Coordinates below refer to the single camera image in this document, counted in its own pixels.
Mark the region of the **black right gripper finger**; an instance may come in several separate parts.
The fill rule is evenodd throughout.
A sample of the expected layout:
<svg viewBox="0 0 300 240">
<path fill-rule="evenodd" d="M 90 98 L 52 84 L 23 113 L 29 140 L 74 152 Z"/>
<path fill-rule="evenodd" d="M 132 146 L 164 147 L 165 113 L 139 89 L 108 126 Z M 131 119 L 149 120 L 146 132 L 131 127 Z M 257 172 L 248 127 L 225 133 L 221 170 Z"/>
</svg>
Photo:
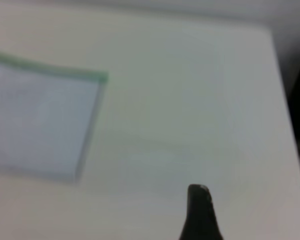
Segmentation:
<svg viewBox="0 0 300 240">
<path fill-rule="evenodd" d="M 210 190 L 205 185 L 191 184 L 187 189 L 185 222 L 181 240 L 222 240 Z"/>
</svg>

